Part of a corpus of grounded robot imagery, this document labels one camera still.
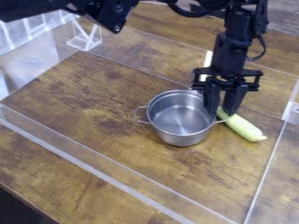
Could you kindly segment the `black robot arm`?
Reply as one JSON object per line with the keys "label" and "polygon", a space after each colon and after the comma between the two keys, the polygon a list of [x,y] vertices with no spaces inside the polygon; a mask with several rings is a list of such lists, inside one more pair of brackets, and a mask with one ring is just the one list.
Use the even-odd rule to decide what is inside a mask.
{"label": "black robot arm", "polygon": [[121,33],[129,17],[143,1],[157,1],[186,18],[214,16],[225,20],[226,31],[217,36],[210,66],[194,70],[191,88],[201,90],[212,115],[224,108],[229,116],[240,110],[248,92],[260,89],[260,71],[245,64],[253,41],[268,32],[268,0],[193,0],[185,10],[179,0],[0,0],[0,21],[10,23],[45,13],[65,10],[86,17],[114,33]]}

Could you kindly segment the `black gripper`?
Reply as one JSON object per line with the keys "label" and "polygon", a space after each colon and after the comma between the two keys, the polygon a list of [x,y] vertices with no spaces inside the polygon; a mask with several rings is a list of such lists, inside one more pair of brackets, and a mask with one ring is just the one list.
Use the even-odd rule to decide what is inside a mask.
{"label": "black gripper", "polygon": [[212,116],[217,115],[221,104],[221,90],[228,91],[222,107],[229,116],[237,114],[248,92],[258,91],[260,77],[264,73],[245,68],[252,45],[253,41],[238,41],[221,33],[210,65],[193,71],[191,89],[203,91],[203,105]]}

